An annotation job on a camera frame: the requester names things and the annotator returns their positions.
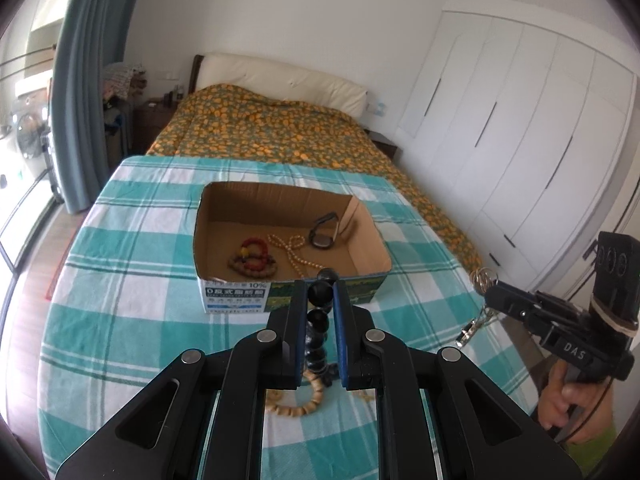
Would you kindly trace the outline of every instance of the wall outlet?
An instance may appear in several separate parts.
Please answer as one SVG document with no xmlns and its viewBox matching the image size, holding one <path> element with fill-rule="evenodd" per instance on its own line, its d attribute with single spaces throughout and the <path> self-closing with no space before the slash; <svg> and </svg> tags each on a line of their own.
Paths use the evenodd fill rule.
<svg viewBox="0 0 640 480">
<path fill-rule="evenodd" d="M 386 114 L 386 105 L 377 101 L 367 102 L 366 111 L 377 117 L 384 117 Z"/>
<path fill-rule="evenodd" d="M 177 70 L 156 70 L 156 79 L 178 81 L 180 79 L 180 72 Z"/>
</svg>

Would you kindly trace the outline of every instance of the headboard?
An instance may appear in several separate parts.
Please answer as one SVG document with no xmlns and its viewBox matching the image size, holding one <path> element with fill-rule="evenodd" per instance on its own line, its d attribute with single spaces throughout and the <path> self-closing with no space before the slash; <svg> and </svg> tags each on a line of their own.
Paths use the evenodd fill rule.
<svg viewBox="0 0 640 480">
<path fill-rule="evenodd" d="M 193 58 L 189 93 L 230 83 L 272 99 L 304 101 L 359 118 L 367 89 L 347 79 L 260 57 L 212 52 Z"/>
</svg>

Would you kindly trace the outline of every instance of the wooden floor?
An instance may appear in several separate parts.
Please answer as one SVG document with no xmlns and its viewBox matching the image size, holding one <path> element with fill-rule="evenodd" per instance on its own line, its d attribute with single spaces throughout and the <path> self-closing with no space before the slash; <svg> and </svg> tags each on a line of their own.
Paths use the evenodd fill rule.
<svg viewBox="0 0 640 480">
<path fill-rule="evenodd" d="M 540 392 L 543 385 L 546 385 L 546 377 L 553 361 L 546 359 L 521 322 L 513 317 L 505 317 L 501 323 Z"/>
<path fill-rule="evenodd" d="M 7 425 L 31 457 L 46 471 L 37 417 L 37 375 L 40 344 L 49 312 L 45 296 L 83 214 L 55 211 L 30 257 L 14 292 L 0 354 L 6 360 Z"/>
</svg>

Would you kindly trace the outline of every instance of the metal screw head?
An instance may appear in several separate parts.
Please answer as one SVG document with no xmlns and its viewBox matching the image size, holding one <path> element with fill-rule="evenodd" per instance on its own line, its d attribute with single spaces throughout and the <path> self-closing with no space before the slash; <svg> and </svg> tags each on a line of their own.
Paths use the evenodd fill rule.
<svg viewBox="0 0 640 480">
<path fill-rule="evenodd" d="M 453 348 L 453 346 L 447 346 L 446 348 L 442 349 L 442 358 L 445 361 L 449 361 L 450 363 L 459 361 L 461 356 L 462 354 L 460 353 L 460 350 L 458 350 L 457 348 Z"/>
<path fill-rule="evenodd" d="M 182 362 L 186 365 L 192 365 L 194 363 L 197 363 L 201 357 L 202 357 L 202 354 L 197 350 L 194 350 L 193 348 L 191 350 L 185 350 L 184 352 L 182 352 L 182 355 L 180 356 L 180 358 L 182 359 Z"/>
<path fill-rule="evenodd" d="M 261 343 L 270 343 L 271 341 L 273 341 L 274 339 L 276 339 L 278 336 L 278 334 L 276 334 L 273 330 L 269 330 L 269 329 L 265 329 L 265 330 L 260 330 L 260 332 L 258 332 L 258 341 L 260 341 Z"/>
<path fill-rule="evenodd" d="M 372 328 L 371 330 L 367 330 L 367 333 L 364 335 L 368 341 L 372 343 L 379 343 L 385 338 L 385 333 L 382 330 L 378 330 L 377 328 Z"/>
</svg>

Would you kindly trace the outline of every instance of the human hand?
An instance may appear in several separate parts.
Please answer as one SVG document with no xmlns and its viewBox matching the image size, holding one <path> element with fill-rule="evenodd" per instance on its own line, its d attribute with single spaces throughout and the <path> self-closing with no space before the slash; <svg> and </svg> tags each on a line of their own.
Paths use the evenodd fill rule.
<svg viewBox="0 0 640 480">
<path fill-rule="evenodd" d="M 549 372 L 549 384 L 540 395 L 538 403 L 538 421 L 540 425 L 549 430 L 552 426 L 564 428 L 569 422 L 567 411 L 571 404 L 576 404 L 584 409 L 582 415 L 572 426 L 572 431 L 580 426 L 589 416 L 597 402 L 600 400 L 608 381 L 600 384 L 564 384 L 564 376 L 568 364 L 558 360 Z M 600 403 L 589 421 L 584 427 L 568 440 L 571 444 L 581 444 L 592 440 L 607 430 L 613 421 L 613 390 L 607 391 L 605 398 Z"/>
</svg>

